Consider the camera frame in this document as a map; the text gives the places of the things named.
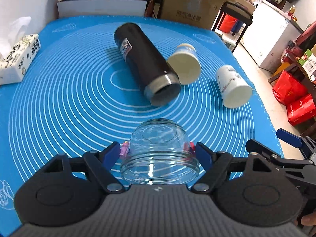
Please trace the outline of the person's hand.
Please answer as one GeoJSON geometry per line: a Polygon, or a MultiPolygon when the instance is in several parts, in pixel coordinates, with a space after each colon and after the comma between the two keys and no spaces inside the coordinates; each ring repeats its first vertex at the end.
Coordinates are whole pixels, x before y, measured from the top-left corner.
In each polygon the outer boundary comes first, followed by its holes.
{"type": "Polygon", "coordinates": [[[304,226],[315,226],[316,225],[316,213],[313,212],[311,214],[303,216],[300,222],[304,226]]]}

